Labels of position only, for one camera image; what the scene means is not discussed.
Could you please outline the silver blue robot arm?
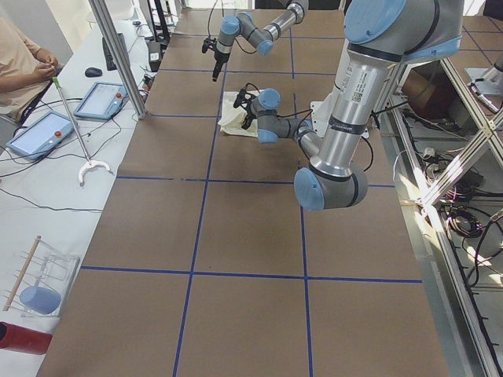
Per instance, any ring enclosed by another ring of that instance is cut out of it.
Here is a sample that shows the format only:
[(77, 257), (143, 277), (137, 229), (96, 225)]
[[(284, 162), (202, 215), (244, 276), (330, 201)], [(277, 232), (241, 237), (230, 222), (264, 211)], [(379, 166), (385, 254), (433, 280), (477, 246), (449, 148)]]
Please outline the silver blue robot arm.
[(462, 1), (353, 1), (343, 23), (347, 63), (337, 74), (325, 134), (319, 137), (309, 123), (277, 113), (280, 94), (268, 88), (254, 96), (241, 89), (233, 103), (243, 108), (242, 127), (257, 122), (258, 139), (275, 143), (295, 140), (309, 159), (299, 169), (294, 190), (308, 210), (352, 207), (365, 198), (368, 182), (353, 162), (367, 122), (384, 88), (391, 66), (430, 62), (455, 54), (461, 44)]
[(259, 54), (266, 56), (274, 43), (292, 26), (301, 24), (309, 10), (309, 1), (281, 1), (286, 9), (264, 28), (256, 26), (252, 15), (240, 12), (236, 16), (222, 18), (217, 38), (208, 35), (202, 44), (202, 53), (214, 52), (215, 66), (212, 81), (216, 82), (223, 66), (229, 61), (233, 44), (239, 36), (243, 37)]

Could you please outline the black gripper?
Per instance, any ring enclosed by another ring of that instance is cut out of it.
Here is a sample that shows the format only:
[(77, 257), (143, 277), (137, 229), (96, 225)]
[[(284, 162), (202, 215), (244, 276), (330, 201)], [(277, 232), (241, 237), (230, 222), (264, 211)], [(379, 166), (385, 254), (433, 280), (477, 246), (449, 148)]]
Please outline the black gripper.
[(211, 79), (213, 82), (216, 82), (222, 71), (223, 65), (229, 60), (229, 47), (220, 43), (217, 38), (208, 36), (203, 41), (201, 52), (206, 53), (208, 50), (214, 52), (214, 59), (216, 62)]
[(258, 96), (248, 91), (249, 83), (245, 84), (238, 92), (235, 101), (233, 102), (234, 108), (243, 108), (246, 111), (246, 116), (241, 124), (243, 130), (248, 130), (252, 121), (257, 119), (259, 112)]

